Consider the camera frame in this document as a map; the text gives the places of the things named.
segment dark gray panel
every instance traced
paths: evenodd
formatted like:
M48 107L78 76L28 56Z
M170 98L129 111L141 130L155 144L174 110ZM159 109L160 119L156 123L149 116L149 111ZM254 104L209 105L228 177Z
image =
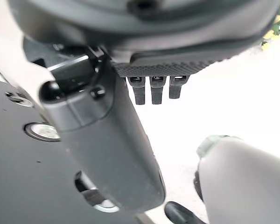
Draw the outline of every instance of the dark gray panel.
M38 141L22 130L42 122L33 108L8 100L16 89L0 82L0 224L135 224L124 212L103 213L77 192L80 170L62 143Z

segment white surface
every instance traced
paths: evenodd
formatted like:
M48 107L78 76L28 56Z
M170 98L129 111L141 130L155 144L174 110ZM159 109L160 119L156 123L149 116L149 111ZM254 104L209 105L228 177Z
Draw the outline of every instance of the white surface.
M45 69L26 62L21 33L5 1L0 1L0 71L34 98L39 85L52 79ZM151 105L148 83L147 104L136 110L160 164L167 201L207 220L192 179L196 148L208 135L236 135L280 157L280 40L264 53L251 49L192 75L179 100L168 99L166 85L163 104ZM170 223L161 207L148 214L158 224Z

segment gray plastic housing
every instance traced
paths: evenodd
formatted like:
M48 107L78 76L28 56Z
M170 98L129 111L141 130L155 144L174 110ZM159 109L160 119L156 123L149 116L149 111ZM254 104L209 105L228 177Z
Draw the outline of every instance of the gray plastic housing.
M103 90L96 98L93 92ZM92 85L59 100L40 100L62 142L99 192L119 209L142 213L163 203L165 187L125 80L103 62Z
M280 159L235 137L224 137L199 163L211 224L280 224Z

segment metal ring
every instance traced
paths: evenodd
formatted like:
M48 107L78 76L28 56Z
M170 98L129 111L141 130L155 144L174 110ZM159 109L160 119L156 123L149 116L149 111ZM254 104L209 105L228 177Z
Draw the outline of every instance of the metal ring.
M56 129L44 123L31 123L25 126L25 133L37 140L46 142L58 142L60 141L60 136L58 135Z

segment black clip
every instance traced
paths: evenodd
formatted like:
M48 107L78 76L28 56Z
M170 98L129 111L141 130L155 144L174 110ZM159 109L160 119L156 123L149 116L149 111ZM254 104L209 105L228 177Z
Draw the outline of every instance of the black clip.
M130 85L133 87L136 105L145 104L145 77L129 77Z
M170 77L169 98L178 99L181 95L182 85L186 84L190 76Z
M151 100L154 105L162 103L163 87L166 83L166 77L153 76L149 78L151 87Z

